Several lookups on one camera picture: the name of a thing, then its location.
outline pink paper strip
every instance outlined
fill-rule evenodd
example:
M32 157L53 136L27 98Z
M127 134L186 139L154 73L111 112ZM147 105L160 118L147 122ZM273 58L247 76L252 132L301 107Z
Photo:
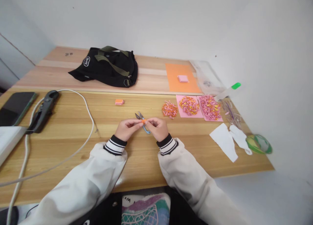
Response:
M190 96L190 95L176 95L176 100L177 100L177 107L178 107L178 111L180 114L180 117L182 118L203 118L203 114L202 112L199 110L197 112L197 114L192 115L192 116L188 116L187 113L184 112L184 110L180 107L179 102L183 99L183 97L188 96L188 97L192 97L195 100L197 100L196 96Z
M200 97L201 97L201 96L197 96L197 100L199 101L199 105L200 105L201 112L203 113L202 107L201 107ZM205 117L204 114L203 114L203 118L204 118L206 121L212 121L212 120L208 120L208 119ZM219 118L217 121L223 122L223 119L222 119L222 118Z

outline wooden desk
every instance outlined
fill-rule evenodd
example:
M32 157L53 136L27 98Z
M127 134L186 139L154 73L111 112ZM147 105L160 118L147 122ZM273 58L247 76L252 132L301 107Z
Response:
M12 88L0 97L0 107L14 92L35 91L39 93L38 100L50 91ZM107 141L115 132L120 120L135 117L140 111L146 118L159 117L166 119L169 132L185 144L200 165L212 177L224 177L245 173L273 170L266 156L247 155L236 145L239 158L232 163L209 134L218 127L220 122L205 121L200 118L180 118L179 115L170 120L163 117L161 107L165 100L177 104L174 95L148 95L103 92L81 92L86 98L90 112L99 132L93 133L90 141L71 160L58 168L41 176L22 183L16 204L39 202L66 174L76 165L89 158L93 146ZM114 105L115 99L124 99L123 106ZM30 114L34 105L24 117L21 126L28 126ZM86 140L91 130L91 121L82 98L72 92L62 92L47 126L40 134L30 136L30 157L25 176L33 175L50 168L73 154ZM242 124L245 133L249 133L245 123ZM126 146L128 160L117 181L114 192L129 191L141 188L166 185L157 158L158 147L152 134L143 129L136 132ZM24 138L15 147L0 168L0 181L6 182L18 177L24 158ZM0 207L7 206L11 200L15 185L0 188Z
M56 47L33 70L28 72L14 87L16 88L46 88L73 89L83 91L104 91L120 93L148 93L148 94L189 94L199 93L170 92L166 73L166 63L190 66L196 77L196 71L189 61L147 57L135 55L138 63L138 79L136 85L129 88L118 88L106 85L97 80L81 82L68 72L78 68L88 54L88 49Z

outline white jacket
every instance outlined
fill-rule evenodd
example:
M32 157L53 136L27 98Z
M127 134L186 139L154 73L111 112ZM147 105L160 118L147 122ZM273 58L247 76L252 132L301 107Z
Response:
M127 161L126 144L114 137L97 143L89 159L71 170L21 224L67 225L107 198ZM186 199L199 218L209 225L248 224L178 138L169 134L158 146L166 182Z

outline orange eraser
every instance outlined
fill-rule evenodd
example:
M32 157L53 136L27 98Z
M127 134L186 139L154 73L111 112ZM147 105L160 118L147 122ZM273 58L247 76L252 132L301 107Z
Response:
M115 99L115 105L122 105L122 104L124 104L123 99Z

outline orange paper strip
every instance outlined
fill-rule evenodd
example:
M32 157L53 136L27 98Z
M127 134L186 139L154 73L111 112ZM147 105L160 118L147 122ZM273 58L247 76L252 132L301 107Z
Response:
M166 63L165 66L171 92L202 93L197 85L197 80L192 74L190 66L170 63ZM178 75L188 76L189 82L179 82Z

